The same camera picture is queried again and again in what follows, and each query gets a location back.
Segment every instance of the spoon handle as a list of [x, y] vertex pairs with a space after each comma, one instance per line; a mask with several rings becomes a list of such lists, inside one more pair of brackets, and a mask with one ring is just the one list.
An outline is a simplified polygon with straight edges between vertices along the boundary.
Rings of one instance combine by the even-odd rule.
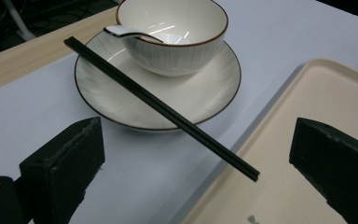
[[118, 38], [126, 38], [126, 37], [148, 37], [154, 40], [157, 40], [160, 43], [163, 43], [162, 40], [158, 39], [155, 36], [143, 33], [142, 31], [136, 30], [136, 29], [132, 29], [129, 27], [125, 27], [122, 25], [111, 25], [111, 26], [106, 26], [103, 28], [103, 30], [105, 32], [107, 32], [108, 34], [118, 37]]

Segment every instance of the chopsticks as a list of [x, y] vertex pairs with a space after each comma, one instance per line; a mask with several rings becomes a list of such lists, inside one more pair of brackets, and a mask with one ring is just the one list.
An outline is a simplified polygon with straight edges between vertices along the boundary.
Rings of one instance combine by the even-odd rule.
[[227, 148], [225, 148], [219, 142], [214, 140], [210, 135], [208, 135], [203, 130], [198, 128], [195, 124], [191, 123], [182, 115], [174, 111], [164, 102], [160, 101], [159, 98], [157, 98], [148, 90], [143, 88], [141, 85], [127, 77], [124, 73], [115, 68], [112, 64], [107, 62], [105, 59], [103, 59], [97, 53], [89, 49], [87, 46], [83, 45], [76, 38], [71, 36], [63, 42], [67, 47], [77, 52], [80, 57], [84, 58], [89, 63], [93, 64], [95, 67], [107, 74], [122, 87], [126, 88], [132, 94], [134, 94], [146, 104], [158, 111], [159, 114], [170, 120], [176, 126], [191, 135], [203, 145], [205, 145], [208, 149], [210, 149], [224, 161], [228, 162], [230, 165], [235, 167], [244, 175], [248, 176], [254, 182], [257, 180], [258, 175], [260, 173], [254, 167], [239, 158], [236, 154], [234, 154]]

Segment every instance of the bowl rim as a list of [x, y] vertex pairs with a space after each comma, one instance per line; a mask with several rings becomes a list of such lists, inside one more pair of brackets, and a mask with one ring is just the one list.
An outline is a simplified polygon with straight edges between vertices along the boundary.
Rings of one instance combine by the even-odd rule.
[[[118, 12], [120, 11], [120, 8], [121, 6], [124, 4], [124, 2], [126, 2], [127, 0], [122, 0], [120, 2], [120, 4], [117, 6], [117, 9], [116, 9], [116, 22], [117, 24], [119, 25], [123, 25], [120, 21], [120, 18], [118, 17]], [[226, 16], [226, 26], [225, 28], [222, 30], [222, 32], [220, 32], [218, 35], [210, 38], [210, 39], [207, 39], [207, 40], [204, 40], [204, 41], [201, 41], [201, 42], [197, 42], [197, 43], [190, 43], [190, 44], [181, 44], [181, 45], [175, 45], [175, 44], [165, 44], [165, 43], [159, 43], [159, 42], [155, 42], [155, 41], [150, 41], [150, 40], [147, 40], [147, 39], [144, 39], [144, 38], [141, 38], [141, 37], [134, 37], [142, 42], [145, 42], [147, 44], [152, 44], [152, 45], [158, 45], [158, 46], [163, 46], [163, 47], [173, 47], [173, 48], [185, 48], [185, 47], [194, 47], [194, 46], [199, 46], [199, 45], [203, 45], [203, 44], [206, 44], [206, 43], [210, 43], [210, 42], [213, 42], [215, 39], [218, 39], [220, 38], [222, 35], [224, 35], [226, 33], [226, 30], [228, 28], [228, 15], [226, 13], [226, 11], [219, 5], [217, 4], [214, 0], [211, 0], [212, 3], [214, 3], [215, 5], [217, 5], [218, 7], [220, 7], [223, 11], [223, 13], [225, 14]]]

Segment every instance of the dark floor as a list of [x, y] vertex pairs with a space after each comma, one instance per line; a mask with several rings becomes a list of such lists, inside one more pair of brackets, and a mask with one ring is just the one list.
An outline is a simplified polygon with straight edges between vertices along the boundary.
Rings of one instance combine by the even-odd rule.
[[[80, 21], [93, 14], [115, 7], [118, 0], [11, 0], [27, 28], [41, 36]], [[318, 0], [358, 15], [358, 0]], [[18, 27], [0, 1], [0, 51], [24, 42], [16, 33]]]

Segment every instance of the table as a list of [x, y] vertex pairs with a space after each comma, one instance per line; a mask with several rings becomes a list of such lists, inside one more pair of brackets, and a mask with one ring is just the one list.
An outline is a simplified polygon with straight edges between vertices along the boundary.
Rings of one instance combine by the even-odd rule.
[[[216, 2], [229, 16], [226, 42], [242, 81], [233, 102], [200, 127], [233, 151], [299, 65], [329, 58], [358, 70], [357, 16], [313, 0]], [[97, 116], [76, 91], [76, 54], [62, 41], [86, 43], [114, 17], [108, 9], [0, 53], [0, 175], [19, 177], [28, 155]], [[182, 132], [141, 133], [103, 119], [103, 136], [106, 163], [71, 223], [179, 223], [225, 165]]]

